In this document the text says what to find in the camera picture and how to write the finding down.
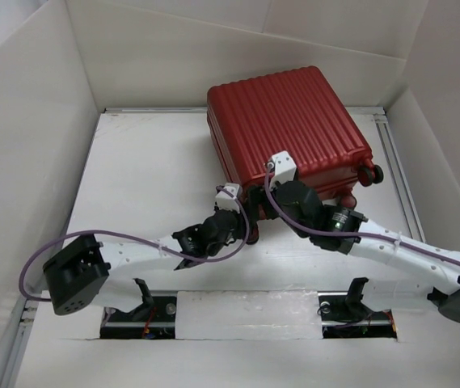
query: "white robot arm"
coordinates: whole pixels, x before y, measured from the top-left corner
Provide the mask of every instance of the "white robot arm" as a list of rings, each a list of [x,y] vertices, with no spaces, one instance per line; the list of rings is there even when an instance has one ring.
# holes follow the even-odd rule
[[[346,298],[351,310],[368,314],[393,308],[433,308],[460,322],[459,251],[444,251],[404,237],[352,209],[324,205],[316,191],[295,176],[294,160],[287,152],[281,152],[268,164],[264,185],[268,190],[260,189],[276,217],[284,219],[299,237],[309,238],[324,250],[372,259],[414,277],[401,281],[354,279]],[[216,213],[212,217],[203,224],[155,240],[152,247],[137,243],[102,244],[93,235],[74,240],[44,265],[56,314],[71,314],[93,303],[131,312],[135,318],[146,316],[152,307],[152,297],[143,281],[146,273],[198,264],[182,260],[171,251],[204,259],[245,238],[247,217],[243,217],[235,201],[240,187],[228,183],[225,190],[227,193],[219,192],[216,196]]]

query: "suitcase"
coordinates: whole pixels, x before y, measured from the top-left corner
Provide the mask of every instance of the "suitcase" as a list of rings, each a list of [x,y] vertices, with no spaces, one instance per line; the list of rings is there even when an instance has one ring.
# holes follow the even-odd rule
[[[339,197],[354,207],[357,181],[383,179],[368,142],[314,66],[210,88],[208,124],[226,179],[243,187],[244,198],[263,187],[264,164],[282,150],[322,200]]]

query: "suitcase wheel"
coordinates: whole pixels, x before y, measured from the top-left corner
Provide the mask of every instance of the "suitcase wheel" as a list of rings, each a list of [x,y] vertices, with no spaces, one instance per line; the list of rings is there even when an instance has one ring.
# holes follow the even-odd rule
[[[259,227],[254,226],[253,229],[251,229],[251,233],[249,234],[249,238],[246,241],[247,245],[253,245],[256,244],[259,241]]]
[[[379,184],[384,180],[384,171],[378,164],[373,166],[373,173],[375,174],[375,178],[373,178],[375,184]]]
[[[359,170],[357,171],[357,178],[359,179],[359,183],[365,188],[371,186],[374,180],[373,172],[365,166],[359,167]]]

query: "purple cable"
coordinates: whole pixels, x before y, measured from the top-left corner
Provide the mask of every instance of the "purple cable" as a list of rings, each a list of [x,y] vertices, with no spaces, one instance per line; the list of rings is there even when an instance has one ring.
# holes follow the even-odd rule
[[[264,178],[265,194],[266,194],[269,202],[271,203],[271,206],[276,210],[278,215],[285,222],[290,224],[291,226],[294,226],[295,228],[297,228],[297,229],[299,229],[299,230],[301,230],[303,232],[306,232],[308,234],[313,234],[315,236],[346,237],[346,238],[350,238],[350,237],[354,237],[354,238],[355,237],[375,238],[377,240],[387,241],[389,243],[395,243],[395,242],[398,241],[397,238],[393,238],[393,237],[390,237],[390,236],[385,236],[385,235],[382,235],[382,234],[376,234],[376,233],[366,233],[366,232],[326,232],[326,231],[323,231],[323,230],[311,229],[311,228],[307,228],[306,226],[303,226],[302,224],[300,224],[300,223],[296,222],[295,220],[289,218],[289,216],[287,214],[285,214],[284,211],[282,211],[280,206],[278,206],[278,204],[276,203],[275,199],[272,197],[271,191],[268,190],[268,188],[269,188],[269,175],[271,174],[273,168],[274,168],[274,166],[272,165],[271,162],[269,162],[268,163],[268,169],[267,169],[267,172],[266,172],[265,178]],[[404,248],[407,248],[410,251],[418,252],[418,253],[420,253],[422,255],[427,255],[427,256],[433,257],[435,259],[439,259],[441,261],[445,261],[447,263],[457,265],[457,266],[460,267],[460,261],[451,259],[451,258],[449,258],[447,256],[443,256],[443,255],[440,255],[440,254],[435,253],[435,252],[426,251],[424,248],[416,247],[416,246],[410,244],[409,242],[401,241],[400,246],[404,247]]]
[[[249,233],[250,233],[250,225],[249,225],[249,220],[247,219],[246,211],[244,210],[244,207],[242,206],[240,201],[236,197],[234,197],[233,194],[231,194],[230,192],[228,192],[227,190],[225,190],[224,188],[222,188],[220,186],[217,187],[217,190],[226,193],[228,196],[233,197],[234,201],[237,203],[237,205],[240,208],[241,214],[243,215],[244,223],[246,224],[246,233],[244,234],[244,239],[242,240],[240,245],[237,247],[237,249],[235,249],[233,252],[231,252],[231,253],[229,253],[227,255],[224,255],[222,257],[217,257],[215,259],[202,259],[200,257],[194,257],[194,256],[190,256],[190,255],[185,255],[184,253],[174,251],[173,249],[168,248],[168,247],[161,247],[162,251],[165,251],[165,252],[167,252],[167,253],[169,253],[171,255],[174,255],[174,256],[179,256],[179,257],[181,257],[183,259],[195,261],[197,263],[218,263],[220,261],[229,259],[230,257],[233,257],[233,256],[237,255],[244,248],[244,246],[246,245],[246,241],[249,239]],[[51,302],[52,301],[52,299],[50,299],[50,298],[36,297],[36,296],[31,295],[30,293],[27,292],[27,290],[25,289],[25,277],[27,275],[28,269],[30,268],[32,263],[34,263],[34,261],[36,261],[36,259],[43,252],[47,251],[51,247],[56,246],[58,243],[62,243],[63,241],[67,240],[68,238],[78,237],[78,236],[82,236],[84,234],[103,234],[103,235],[106,235],[106,236],[112,236],[112,237],[124,238],[124,239],[127,239],[127,240],[133,240],[133,241],[136,241],[137,243],[141,243],[141,244],[144,244],[144,245],[147,245],[149,247],[156,248],[156,249],[160,248],[159,244],[157,244],[156,242],[147,240],[145,238],[132,236],[131,234],[111,232],[110,230],[96,230],[96,229],[93,229],[93,230],[80,230],[78,232],[65,234],[64,236],[55,238],[54,240],[51,240],[51,241],[47,242],[46,244],[44,244],[41,248],[39,248],[37,251],[35,251],[28,258],[27,262],[23,266],[23,269],[21,270],[21,273],[19,274],[18,288],[19,288],[19,291],[21,292],[21,294],[26,299],[31,300],[31,301],[37,301],[37,302]]]

